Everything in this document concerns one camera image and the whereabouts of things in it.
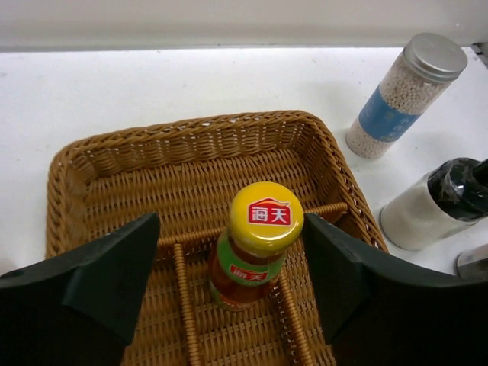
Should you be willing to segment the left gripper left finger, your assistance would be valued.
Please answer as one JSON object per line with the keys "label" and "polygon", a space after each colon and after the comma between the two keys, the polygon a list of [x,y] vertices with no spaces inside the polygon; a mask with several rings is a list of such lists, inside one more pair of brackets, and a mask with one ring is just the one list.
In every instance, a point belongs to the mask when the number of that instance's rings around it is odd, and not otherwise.
{"label": "left gripper left finger", "polygon": [[1,276],[3,365],[119,365],[159,238],[148,213],[92,242]]}

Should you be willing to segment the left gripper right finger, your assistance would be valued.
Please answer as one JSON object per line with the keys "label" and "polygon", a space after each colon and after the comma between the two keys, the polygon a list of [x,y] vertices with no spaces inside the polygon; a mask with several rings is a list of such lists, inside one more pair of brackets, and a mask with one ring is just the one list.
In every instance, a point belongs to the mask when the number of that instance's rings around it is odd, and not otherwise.
{"label": "left gripper right finger", "polygon": [[311,213],[303,244],[337,364],[487,363],[485,281],[406,262]]}

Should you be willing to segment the red sauce bottle yellow cap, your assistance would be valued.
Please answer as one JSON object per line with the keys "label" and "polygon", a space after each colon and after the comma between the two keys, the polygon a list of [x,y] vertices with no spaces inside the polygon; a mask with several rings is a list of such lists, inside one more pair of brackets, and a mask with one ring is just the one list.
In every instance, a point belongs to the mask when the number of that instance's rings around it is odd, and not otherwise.
{"label": "red sauce bottle yellow cap", "polygon": [[303,208],[291,190],[270,181],[242,188],[230,205],[226,229],[210,251],[209,286],[216,304],[243,311],[266,297],[302,228]]}

